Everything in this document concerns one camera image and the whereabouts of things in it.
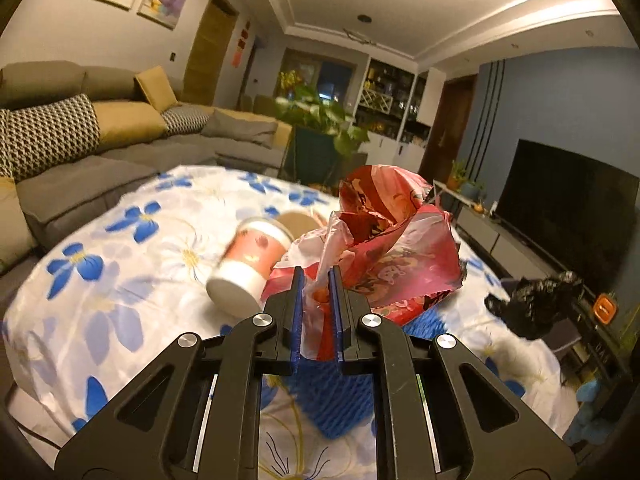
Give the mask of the yellow long cushion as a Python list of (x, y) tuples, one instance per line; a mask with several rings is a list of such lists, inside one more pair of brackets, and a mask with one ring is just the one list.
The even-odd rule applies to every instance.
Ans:
[(100, 129), (99, 153), (149, 143), (166, 132), (166, 122), (149, 103), (96, 101), (92, 106)]

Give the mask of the orange retro radio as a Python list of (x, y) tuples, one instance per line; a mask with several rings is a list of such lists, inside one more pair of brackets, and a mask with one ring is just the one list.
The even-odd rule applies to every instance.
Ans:
[(613, 321), (618, 311), (618, 304), (614, 292), (604, 292), (594, 300), (592, 312), (597, 320), (603, 325), (608, 325)]

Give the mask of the blue foam net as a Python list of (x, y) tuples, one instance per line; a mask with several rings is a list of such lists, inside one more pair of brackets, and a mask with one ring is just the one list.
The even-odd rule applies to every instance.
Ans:
[(335, 440), (373, 415), (370, 375), (345, 376), (335, 361), (303, 356), (292, 376), (282, 379), (285, 390), (323, 437)]

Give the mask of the floral blue white tablecloth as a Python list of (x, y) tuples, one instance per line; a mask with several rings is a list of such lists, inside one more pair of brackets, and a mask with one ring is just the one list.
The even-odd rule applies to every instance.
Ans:
[[(32, 403), (18, 412), (60, 442), (81, 430), (171, 341), (229, 333), (239, 318), (205, 284), (248, 218), (290, 210), (326, 223), (340, 200), (312, 188), (221, 167), (180, 166), (126, 194), (55, 245), (27, 275), (2, 322), (15, 381)], [(409, 335), (456, 336), (544, 422), (564, 434), (574, 391), (541, 340), (520, 338), (488, 312), (498, 278), (451, 229), (462, 286), (401, 326)], [(285, 390), (262, 383), (258, 474), (263, 479), (371, 479), (373, 415), (329, 440)]]

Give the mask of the houndstooth cushion far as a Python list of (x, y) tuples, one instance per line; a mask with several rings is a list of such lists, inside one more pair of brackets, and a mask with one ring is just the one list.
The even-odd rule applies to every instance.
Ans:
[(212, 113), (196, 105), (179, 104), (169, 107), (160, 116), (165, 123), (165, 136), (200, 133)]

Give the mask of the wooden door left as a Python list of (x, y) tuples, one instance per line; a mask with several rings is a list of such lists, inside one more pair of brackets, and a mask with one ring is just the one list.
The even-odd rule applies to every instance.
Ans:
[(222, 63), (238, 15), (229, 0), (209, 0), (183, 75), (182, 97), (186, 102), (213, 104)]

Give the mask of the white folding side table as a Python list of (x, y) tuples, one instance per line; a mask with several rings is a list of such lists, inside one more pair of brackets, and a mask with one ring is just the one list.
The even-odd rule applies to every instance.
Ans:
[(462, 194), (452, 190), (451, 188), (448, 188), (448, 186), (445, 183), (442, 183), (440, 181), (434, 180), (433, 181), (433, 185), (434, 185), (434, 190), (435, 190), (435, 197), (434, 197), (434, 201), (435, 202), (439, 201), (440, 196), (449, 195), (450, 197), (454, 198), (458, 202), (462, 203), (464, 206), (470, 207), (472, 209), (475, 208), (475, 206), (476, 206), (475, 202), (473, 202), (469, 198), (463, 196)]

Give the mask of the display cabinet with shelves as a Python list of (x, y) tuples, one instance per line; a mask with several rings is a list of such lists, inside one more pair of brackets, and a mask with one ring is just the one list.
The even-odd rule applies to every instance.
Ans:
[(419, 170), (445, 81), (437, 68), (418, 75), (372, 58), (355, 115), (369, 136), (359, 149), (368, 165)]

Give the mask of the black plastic bag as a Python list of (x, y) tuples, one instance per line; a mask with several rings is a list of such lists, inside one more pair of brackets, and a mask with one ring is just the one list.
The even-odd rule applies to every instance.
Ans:
[(550, 333), (556, 323), (569, 318), (583, 294), (582, 279), (573, 271), (565, 271), (541, 280), (521, 278), (509, 300), (489, 294), (484, 304), (516, 336), (535, 340)]

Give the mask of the orange white paper cup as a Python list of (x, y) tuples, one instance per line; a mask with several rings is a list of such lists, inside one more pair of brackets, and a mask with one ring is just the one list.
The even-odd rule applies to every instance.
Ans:
[(206, 282), (214, 305), (235, 318), (262, 312), (262, 291), (292, 241), (291, 232), (277, 220), (243, 220)]

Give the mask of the dark wooden door right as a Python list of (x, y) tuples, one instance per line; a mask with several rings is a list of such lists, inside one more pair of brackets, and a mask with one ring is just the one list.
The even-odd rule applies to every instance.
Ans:
[(469, 75), (444, 84), (419, 169), (427, 182), (446, 182), (450, 175), (469, 120), (476, 81), (476, 75)]

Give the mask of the red snack bag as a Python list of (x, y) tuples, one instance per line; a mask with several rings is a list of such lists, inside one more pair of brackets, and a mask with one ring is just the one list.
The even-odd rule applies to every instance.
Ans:
[(335, 337), (328, 273), (341, 271), (345, 288), (371, 310), (403, 326), (462, 286), (465, 270), (448, 212), (430, 202), (432, 187), (395, 166), (361, 166), (338, 187), (340, 206), (323, 228), (294, 240), (274, 266), (262, 293), (288, 289), (296, 268), (305, 274), (300, 353), (329, 361)]

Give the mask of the houndstooth cushion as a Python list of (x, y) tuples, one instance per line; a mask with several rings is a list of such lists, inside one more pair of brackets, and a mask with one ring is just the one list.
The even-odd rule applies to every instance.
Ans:
[(85, 93), (55, 103), (1, 110), (1, 177), (21, 182), (96, 152), (96, 111)]
[(196, 105), (179, 104), (169, 107), (160, 116), (165, 123), (165, 136), (200, 133), (212, 113)]

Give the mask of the grey sectional sofa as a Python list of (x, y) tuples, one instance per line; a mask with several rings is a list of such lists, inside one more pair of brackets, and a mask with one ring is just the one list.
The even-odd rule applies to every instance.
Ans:
[[(70, 61), (12, 63), (1, 70), (1, 109), (47, 105), (85, 93), (96, 101), (149, 103), (132, 70)], [(79, 228), (113, 208), (126, 193), (181, 165), (213, 165), (276, 176), (291, 126), (245, 110), (186, 102), (212, 114), (200, 133), (168, 136), (58, 165), (14, 182), (1, 177), (1, 275), (21, 283), (35, 264)]]

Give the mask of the yellow square cushion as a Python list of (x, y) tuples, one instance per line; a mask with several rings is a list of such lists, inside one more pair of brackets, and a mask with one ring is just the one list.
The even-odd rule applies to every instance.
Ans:
[(145, 99), (159, 113), (175, 106), (178, 99), (172, 90), (168, 76), (162, 66), (155, 66), (149, 70), (134, 75), (134, 80), (142, 90)]

